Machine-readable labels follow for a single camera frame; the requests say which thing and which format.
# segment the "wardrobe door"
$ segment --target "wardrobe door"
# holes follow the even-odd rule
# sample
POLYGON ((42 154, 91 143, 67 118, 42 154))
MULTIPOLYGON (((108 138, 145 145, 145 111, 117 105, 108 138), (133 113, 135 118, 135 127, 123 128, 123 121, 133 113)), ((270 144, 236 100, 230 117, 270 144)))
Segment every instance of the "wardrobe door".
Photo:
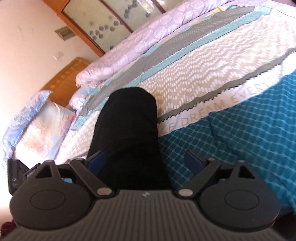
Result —
POLYGON ((183 2, 183 0, 154 0, 154 1, 157 1, 166 12, 170 11, 171 9, 176 7, 178 4, 183 2))
POLYGON ((104 0, 132 31, 162 13, 152 0, 104 0))
POLYGON ((128 26, 98 0, 70 0, 63 12, 105 52, 131 34, 128 26))

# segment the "red object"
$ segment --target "red object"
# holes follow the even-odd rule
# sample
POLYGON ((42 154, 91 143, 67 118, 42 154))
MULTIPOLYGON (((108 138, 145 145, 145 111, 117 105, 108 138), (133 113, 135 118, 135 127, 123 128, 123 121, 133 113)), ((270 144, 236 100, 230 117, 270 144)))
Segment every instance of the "red object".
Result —
POLYGON ((4 238, 5 236, 7 236, 12 230, 14 230, 16 228, 16 224, 14 221, 12 222, 6 222, 2 225, 1 227, 1 237, 0 240, 2 238, 4 238))

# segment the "white wall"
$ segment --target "white wall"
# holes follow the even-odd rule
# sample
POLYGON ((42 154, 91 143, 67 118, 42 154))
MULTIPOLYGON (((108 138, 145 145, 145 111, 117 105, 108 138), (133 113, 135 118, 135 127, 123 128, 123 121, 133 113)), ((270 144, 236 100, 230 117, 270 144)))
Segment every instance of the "white wall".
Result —
MULTIPOLYGON (((0 138, 26 101, 75 57, 98 59, 79 37, 60 39, 54 30, 63 26, 42 0, 0 1, 0 138), (55 60, 59 51, 64 56, 55 60)), ((0 225, 10 219, 9 200, 0 170, 0 225)))

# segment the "wooden headboard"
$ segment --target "wooden headboard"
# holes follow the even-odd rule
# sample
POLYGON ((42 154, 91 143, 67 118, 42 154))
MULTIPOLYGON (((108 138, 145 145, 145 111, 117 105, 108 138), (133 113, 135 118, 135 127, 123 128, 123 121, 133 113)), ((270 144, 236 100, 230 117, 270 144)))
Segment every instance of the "wooden headboard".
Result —
POLYGON ((77 57, 58 74, 56 74, 41 90, 51 90, 49 99, 66 107, 72 95, 78 90, 76 75, 90 64, 86 59, 77 57))

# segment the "wooden cabinet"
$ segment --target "wooden cabinet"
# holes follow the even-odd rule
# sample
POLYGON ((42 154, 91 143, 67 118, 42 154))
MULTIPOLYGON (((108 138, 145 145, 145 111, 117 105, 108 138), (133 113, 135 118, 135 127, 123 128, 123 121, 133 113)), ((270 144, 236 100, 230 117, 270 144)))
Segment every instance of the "wooden cabinet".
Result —
POLYGON ((133 31, 182 0, 44 0, 92 50, 103 56, 133 31))

